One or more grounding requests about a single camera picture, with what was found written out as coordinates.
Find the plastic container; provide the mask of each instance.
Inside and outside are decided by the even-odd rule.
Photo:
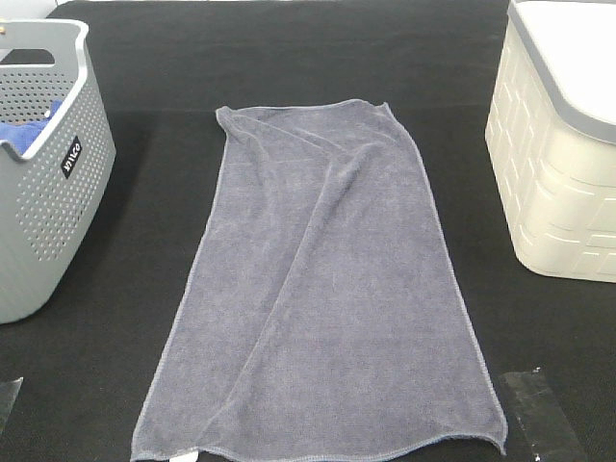
[[[0,24],[0,49],[45,49],[52,64],[0,65],[0,119],[42,119],[24,153],[0,141],[0,322],[53,293],[107,185],[116,149],[90,62],[88,26],[72,20]]]
[[[518,259],[616,282],[616,5],[513,1],[486,140]]]

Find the gray laundry basket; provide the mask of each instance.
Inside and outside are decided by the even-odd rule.
[[[86,46],[88,25],[9,21],[0,49],[45,49],[53,64],[0,65],[0,120],[44,118],[19,153],[0,141],[0,322],[36,311],[53,293],[107,185],[116,148]]]

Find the black surface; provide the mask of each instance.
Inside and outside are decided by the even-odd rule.
[[[214,196],[224,136],[213,110],[350,97],[388,101],[422,151],[497,389],[501,373],[541,366],[589,459],[616,459],[616,285],[518,263],[483,140],[505,11],[502,0],[58,8],[54,16],[90,25],[117,157],[51,300],[0,326],[0,380],[25,377],[0,461],[128,460]],[[503,405],[504,460],[530,460]],[[501,457],[471,440],[401,459]]]

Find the gray towel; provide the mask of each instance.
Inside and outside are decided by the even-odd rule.
[[[132,460],[377,461],[470,437],[502,450],[424,166],[387,104],[217,116],[214,208]]]

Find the logo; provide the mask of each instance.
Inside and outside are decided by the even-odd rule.
[[[64,174],[66,179],[68,179],[68,177],[70,176],[70,173],[75,168],[75,164],[77,164],[77,161],[79,160],[79,155],[81,154],[81,151],[82,151],[81,142],[79,141],[77,137],[75,137],[75,139],[73,140],[73,143],[68,148],[68,152],[66,153],[66,155],[64,156],[64,159],[62,160],[62,164],[60,165],[60,167],[62,168],[62,173]]]

